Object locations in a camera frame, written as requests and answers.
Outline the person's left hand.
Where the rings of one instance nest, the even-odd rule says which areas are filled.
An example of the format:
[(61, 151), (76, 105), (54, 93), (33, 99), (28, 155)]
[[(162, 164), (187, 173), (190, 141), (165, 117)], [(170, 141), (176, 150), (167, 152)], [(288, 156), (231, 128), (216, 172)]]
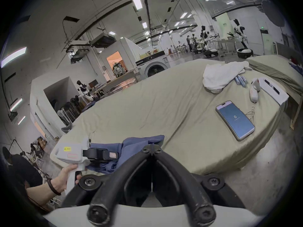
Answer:
[(69, 173), (77, 168), (78, 165), (70, 164), (64, 167), (56, 178), (48, 181), (48, 186), (55, 195), (61, 195), (67, 189)]

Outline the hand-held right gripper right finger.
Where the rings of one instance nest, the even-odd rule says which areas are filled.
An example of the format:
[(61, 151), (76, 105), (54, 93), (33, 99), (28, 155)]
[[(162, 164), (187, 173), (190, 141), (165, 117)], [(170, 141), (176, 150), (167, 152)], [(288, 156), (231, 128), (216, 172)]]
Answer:
[(163, 207), (185, 204), (193, 225), (215, 221), (213, 204), (244, 209), (236, 193), (217, 174), (190, 173), (176, 159), (153, 144), (153, 192)]

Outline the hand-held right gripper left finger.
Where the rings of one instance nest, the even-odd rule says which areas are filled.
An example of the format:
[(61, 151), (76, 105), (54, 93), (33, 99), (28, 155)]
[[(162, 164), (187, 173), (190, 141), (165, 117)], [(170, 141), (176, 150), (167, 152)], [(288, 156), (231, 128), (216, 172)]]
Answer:
[(88, 205), (91, 224), (109, 225), (116, 205), (141, 207), (151, 191), (152, 145), (148, 144), (111, 174), (83, 176), (59, 208)]

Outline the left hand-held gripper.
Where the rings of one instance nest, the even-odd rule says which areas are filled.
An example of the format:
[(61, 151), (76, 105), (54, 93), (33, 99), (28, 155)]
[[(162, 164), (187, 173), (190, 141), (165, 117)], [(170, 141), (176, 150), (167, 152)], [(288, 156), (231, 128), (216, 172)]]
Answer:
[[(84, 171), (90, 161), (83, 155), (84, 150), (89, 149), (90, 140), (84, 138), (80, 143), (58, 142), (50, 154), (50, 159), (57, 165), (65, 167), (66, 164), (76, 164), (77, 168), (72, 170), (67, 179), (67, 195), (75, 186), (77, 174)], [(118, 152), (112, 152), (108, 149), (90, 149), (90, 159), (98, 161), (112, 161), (119, 159)]]

